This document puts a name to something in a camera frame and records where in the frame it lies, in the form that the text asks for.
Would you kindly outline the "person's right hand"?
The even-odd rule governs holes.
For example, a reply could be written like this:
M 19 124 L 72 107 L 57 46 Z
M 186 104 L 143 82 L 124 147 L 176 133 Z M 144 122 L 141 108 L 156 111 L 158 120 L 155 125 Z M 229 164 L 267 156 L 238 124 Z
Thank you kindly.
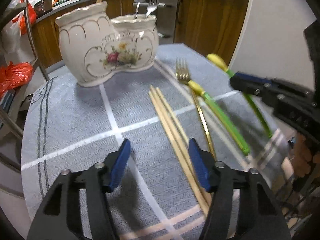
M 293 155 L 294 158 L 292 159 L 292 166 L 297 177 L 303 178 L 311 172 L 310 162 L 313 164 L 319 164 L 319 152 L 312 155 L 306 145 L 306 138 L 300 133 L 296 133 Z

